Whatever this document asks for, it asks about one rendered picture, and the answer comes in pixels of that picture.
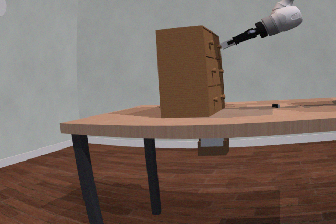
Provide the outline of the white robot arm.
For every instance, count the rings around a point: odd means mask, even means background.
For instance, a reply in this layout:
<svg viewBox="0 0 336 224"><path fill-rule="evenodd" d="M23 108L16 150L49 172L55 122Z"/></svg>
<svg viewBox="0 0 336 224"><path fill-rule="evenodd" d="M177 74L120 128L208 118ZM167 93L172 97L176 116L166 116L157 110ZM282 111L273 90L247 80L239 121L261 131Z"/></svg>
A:
<svg viewBox="0 0 336 224"><path fill-rule="evenodd" d="M262 24L269 36L291 30L302 23L302 14L296 6L292 6L293 1L277 2L271 15L262 19Z"/></svg>

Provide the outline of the brown wooden chest of drawers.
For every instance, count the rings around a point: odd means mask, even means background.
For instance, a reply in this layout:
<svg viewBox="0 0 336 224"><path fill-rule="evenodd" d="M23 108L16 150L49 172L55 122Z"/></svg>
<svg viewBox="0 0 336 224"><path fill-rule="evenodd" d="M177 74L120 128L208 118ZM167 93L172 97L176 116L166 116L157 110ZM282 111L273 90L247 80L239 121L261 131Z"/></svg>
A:
<svg viewBox="0 0 336 224"><path fill-rule="evenodd" d="M157 67L161 118L210 117L204 27L188 26L156 30Z"/></svg>

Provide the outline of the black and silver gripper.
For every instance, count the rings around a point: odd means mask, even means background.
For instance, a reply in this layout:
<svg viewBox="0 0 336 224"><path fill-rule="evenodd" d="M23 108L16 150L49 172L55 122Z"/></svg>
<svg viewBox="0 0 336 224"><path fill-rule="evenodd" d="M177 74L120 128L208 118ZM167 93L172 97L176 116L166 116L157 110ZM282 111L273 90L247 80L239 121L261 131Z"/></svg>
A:
<svg viewBox="0 0 336 224"><path fill-rule="evenodd" d="M261 21L255 23L255 26L256 26L256 28L248 29L247 31L245 31L241 34L239 34L235 37L232 37L232 39L221 43L220 45L221 45L222 49L226 49L226 48L228 48L232 45L235 45L235 44L237 45L240 42L255 38L259 34L260 34L261 38L264 38L264 37L268 36L268 34L265 30L265 27L263 26Z"/></svg>

